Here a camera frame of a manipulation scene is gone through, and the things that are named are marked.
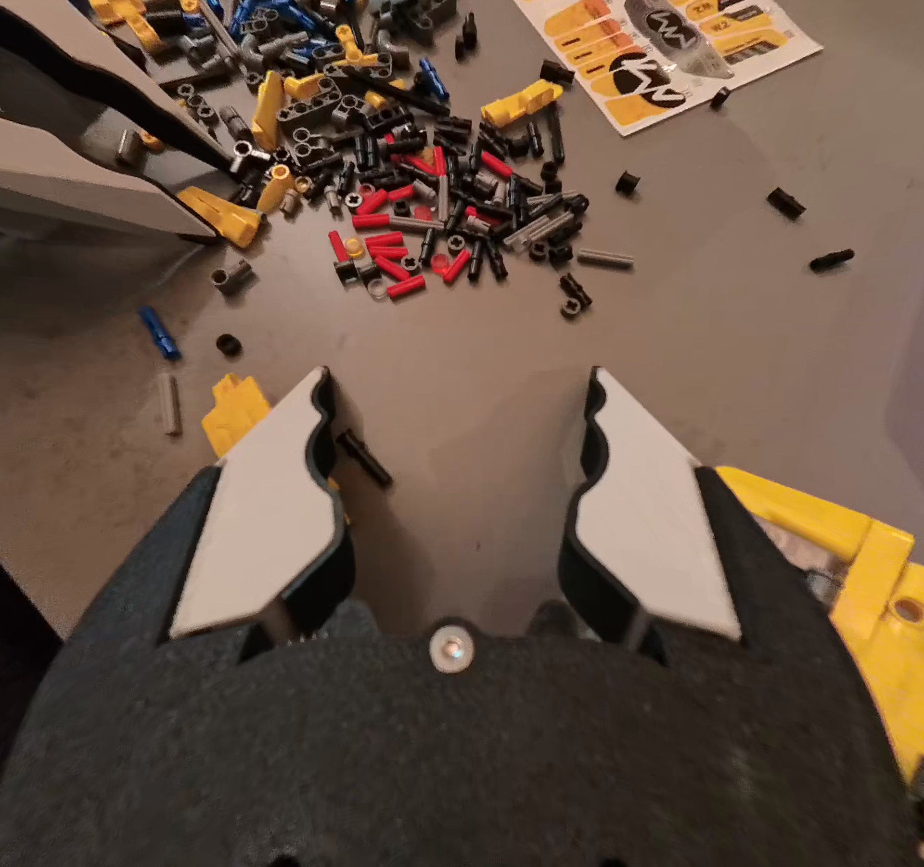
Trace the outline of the black axle pin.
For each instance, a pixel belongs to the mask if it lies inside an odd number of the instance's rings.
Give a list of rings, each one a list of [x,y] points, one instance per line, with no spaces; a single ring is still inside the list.
[[[394,485],[394,477],[382,462],[375,457],[364,440],[351,429],[341,431],[335,437],[336,443],[354,459],[360,468],[383,489]]]

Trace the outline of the yellow wedge piece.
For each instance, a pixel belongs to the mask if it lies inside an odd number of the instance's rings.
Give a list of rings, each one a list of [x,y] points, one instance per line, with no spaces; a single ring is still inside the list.
[[[248,249],[264,222],[264,214],[198,187],[188,187],[176,199],[199,215],[237,249]]]

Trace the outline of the dark grey connector piece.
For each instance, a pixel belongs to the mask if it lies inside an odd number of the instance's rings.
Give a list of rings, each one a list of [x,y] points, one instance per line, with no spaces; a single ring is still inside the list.
[[[256,273],[244,258],[226,262],[210,273],[212,286],[224,297],[239,295],[254,279]]]

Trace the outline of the yellow panel piece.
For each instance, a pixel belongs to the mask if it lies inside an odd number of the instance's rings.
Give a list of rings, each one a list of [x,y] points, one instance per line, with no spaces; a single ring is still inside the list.
[[[220,459],[271,413],[257,380],[225,375],[212,389],[214,407],[202,418],[202,430]]]

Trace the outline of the black double connector piece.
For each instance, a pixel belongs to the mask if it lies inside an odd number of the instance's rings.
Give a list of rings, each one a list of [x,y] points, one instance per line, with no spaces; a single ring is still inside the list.
[[[593,300],[571,272],[559,277],[559,285],[565,295],[560,306],[560,315],[566,320],[578,318],[593,305]]]

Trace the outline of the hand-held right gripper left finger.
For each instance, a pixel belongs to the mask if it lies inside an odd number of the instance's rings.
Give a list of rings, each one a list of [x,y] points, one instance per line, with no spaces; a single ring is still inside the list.
[[[274,642],[311,639],[355,584],[337,484],[330,370],[310,371],[226,455],[169,635],[256,624]]]

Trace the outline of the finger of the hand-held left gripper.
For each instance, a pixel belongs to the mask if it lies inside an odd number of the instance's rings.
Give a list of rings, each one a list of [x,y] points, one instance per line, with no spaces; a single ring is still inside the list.
[[[2,119],[2,236],[39,239],[59,226],[219,239],[214,226],[156,181],[98,164],[43,129]]]
[[[69,93],[95,101],[210,168],[232,159],[111,37],[67,0],[1,0],[2,48]]]

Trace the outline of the yellow and black sticker sheet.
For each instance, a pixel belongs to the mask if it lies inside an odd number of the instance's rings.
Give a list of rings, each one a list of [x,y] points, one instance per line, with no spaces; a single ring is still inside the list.
[[[810,59],[774,0],[513,0],[622,136]]]

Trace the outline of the pile of toy building pieces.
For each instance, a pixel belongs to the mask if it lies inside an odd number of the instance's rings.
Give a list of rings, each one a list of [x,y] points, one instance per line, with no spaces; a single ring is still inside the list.
[[[225,50],[225,30],[202,17],[212,0],[67,0],[95,26],[128,45],[136,63],[168,96],[230,154],[229,170],[216,170],[147,133],[115,110],[66,91],[52,78],[2,48],[2,119],[43,129],[67,147],[109,168],[145,176],[176,196],[188,187],[264,214],[280,210],[291,219],[301,203],[324,197],[331,215],[352,214],[349,224],[390,226],[392,184],[385,190],[350,194],[354,170],[341,157],[346,141],[333,143],[308,128],[317,127],[314,112],[339,116],[337,84],[344,64],[331,65],[328,77],[279,78],[247,68],[248,84],[258,93],[253,121],[231,104],[216,107],[208,88],[237,74]],[[254,242],[260,241],[260,231]],[[219,235],[226,262],[244,258]],[[117,275],[152,270],[154,252],[167,245],[190,244],[177,264],[190,260],[210,240],[185,240],[159,234],[130,234],[89,226],[59,226],[51,235],[27,240],[2,236],[2,289],[27,271],[47,282],[57,279],[62,291],[88,298],[90,289]]]

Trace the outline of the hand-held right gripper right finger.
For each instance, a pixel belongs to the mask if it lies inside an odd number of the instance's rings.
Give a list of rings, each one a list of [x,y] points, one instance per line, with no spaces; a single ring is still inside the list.
[[[603,366],[590,370],[559,586],[590,632],[658,647],[658,623],[739,642],[741,625],[704,506],[699,460]]]

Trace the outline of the yellow toy building model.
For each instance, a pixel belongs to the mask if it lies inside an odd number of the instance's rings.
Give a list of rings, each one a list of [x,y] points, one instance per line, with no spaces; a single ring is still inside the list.
[[[802,570],[866,682],[907,785],[922,787],[923,568],[914,536],[743,469],[717,471]]]

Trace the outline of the blue connector pin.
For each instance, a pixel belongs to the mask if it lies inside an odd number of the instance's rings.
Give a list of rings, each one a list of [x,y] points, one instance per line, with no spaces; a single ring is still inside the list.
[[[160,355],[168,362],[178,362],[182,353],[156,309],[150,305],[138,308],[138,316]]]

